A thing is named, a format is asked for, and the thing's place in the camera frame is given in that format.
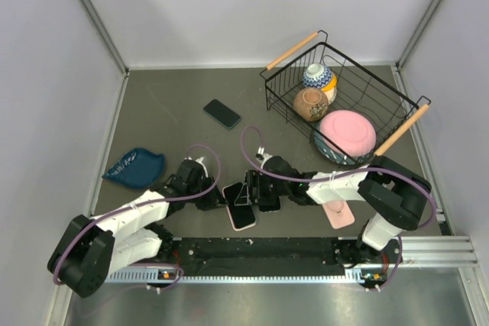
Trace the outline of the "teal-edged black smartphone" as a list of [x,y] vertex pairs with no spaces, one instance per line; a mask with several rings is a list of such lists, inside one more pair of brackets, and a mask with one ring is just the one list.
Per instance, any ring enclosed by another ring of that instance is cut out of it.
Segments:
[[217,99],[203,107],[203,111],[227,129],[232,129],[241,121],[241,116]]

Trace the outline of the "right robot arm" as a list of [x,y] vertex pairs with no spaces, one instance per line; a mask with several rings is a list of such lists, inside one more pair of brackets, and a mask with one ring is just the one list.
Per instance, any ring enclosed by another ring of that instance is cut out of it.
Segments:
[[281,197],[302,206],[365,202],[375,211],[358,235],[355,262],[372,262],[404,231],[415,231],[425,206],[436,206],[431,185],[423,177],[387,157],[375,157],[357,169],[300,172],[280,156],[257,155],[258,164],[245,174],[251,205],[272,205]]

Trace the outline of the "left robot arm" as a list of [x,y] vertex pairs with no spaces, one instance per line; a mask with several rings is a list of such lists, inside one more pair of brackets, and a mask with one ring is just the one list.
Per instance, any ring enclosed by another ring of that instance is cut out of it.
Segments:
[[165,262],[173,255],[169,234],[157,222],[193,203],[202,210],[224,202],[205,159],[186,158],[165,182],[104,215],[76,216],[47,263],[57,285],[86,298],[108,276],[140,260]]

